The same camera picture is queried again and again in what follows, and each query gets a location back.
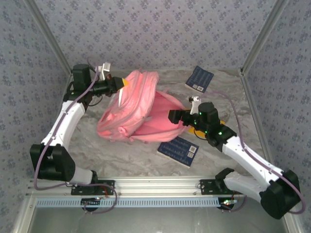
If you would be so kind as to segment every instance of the blue book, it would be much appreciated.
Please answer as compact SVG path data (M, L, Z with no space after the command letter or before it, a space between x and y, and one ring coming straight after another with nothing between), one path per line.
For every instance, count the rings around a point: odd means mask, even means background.
M196 66L193 73L186 81L185 86L200 93L204 93L213 77L213 73Z
M157 152L190 167L198 150L196 144L177 137L170 142L162 142Z

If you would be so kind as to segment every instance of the barcode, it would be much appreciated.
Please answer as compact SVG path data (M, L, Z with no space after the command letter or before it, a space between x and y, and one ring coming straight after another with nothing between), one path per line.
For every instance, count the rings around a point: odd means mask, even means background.
M198 88L197 88L199 91L203 91L203 87L201 87L201 86L198 86Z
M187 155L187 156L188 156L189 158L193 158L193 155L194 155L193 153L188 152L188 155Z
M189 151L190 151L190 152L192 152L192 153L195 153L195 151L196 151L196 147L191 146L191 147L190 147L190 149L189 149Z

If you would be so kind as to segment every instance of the patterned wallpaper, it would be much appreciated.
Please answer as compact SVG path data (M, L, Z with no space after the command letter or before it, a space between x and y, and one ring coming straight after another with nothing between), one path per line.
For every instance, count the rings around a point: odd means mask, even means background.
M10 232L27 180L31 144L51 129L67 82L20 0L0 1L0 232Z
M36 0L70 65L241 67L275 0Z
M248 75L275 164L295 171L311 232L311 2L286 6Z

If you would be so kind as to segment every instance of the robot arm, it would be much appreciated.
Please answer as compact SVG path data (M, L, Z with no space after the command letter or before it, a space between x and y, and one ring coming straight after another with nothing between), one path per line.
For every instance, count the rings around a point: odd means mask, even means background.
M298 177L294 172L291 170L284 172L264 160L247 145L243 147L237 134L221 124L218 111L211 102L201 103L198 97L189 98L189 101L192 102L192 109L171 110L170 121L177 124L181 120L183 125L191 125L196 131L204 132L211 146L236 160L253 176L245 177L226 168L216 176L216 184L220 189L237 191L257 200L269 215L277 219L300 202L294 190L279 177L287 179L299 190ZM253 158L245 152L245 149L251 153ZM265 169L255 160L269 169Z
M73 67L73 82L67 88L62 110L56 122L41 144L33 144L30 149L32 163L34 169L36 169L39 157L44 147L49 143L40 164L39 179L80 184L90 184L96 181L96 172L78 167L69 155L68 147L73 131L86 112L93 96L111 96L127 84L126 80L122 78L111 77L110 75L104 76L104 71L109 71L110 64L105 63L100 68L102 70L100 80L96 81L81 99L73 103L91 84L88 65L80 64Z

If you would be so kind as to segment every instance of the marble surface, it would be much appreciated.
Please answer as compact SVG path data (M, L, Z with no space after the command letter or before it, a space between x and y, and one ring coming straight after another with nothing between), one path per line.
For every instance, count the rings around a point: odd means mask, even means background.
M196 92L184 86L192 70L157 70L160 81L158 90L168 89L168 93L178 98L185 107L190 108L188 96ZM263 155L255 124L243 90L237 70L209 70L215 76L207 88L207 92L220 90L227 93L237 108L242 123L245 142L253 150ZM112 71L112 76L126 77L130 70ZM247 174L237 162L211 147L206 141L189 133L180 135L182 138L200 146L193 163L187 168L156 152L159 143L144 144L140 141L132 143L109 142L97 135L97 122L110 102L103 101L89 107L79 121L71 138L69 152L78 166L97 171L102 176L214 176L226 167ZM218 109L220 119L226 125L238 131L237 122L230 103L218 95L203 98L212 101Z

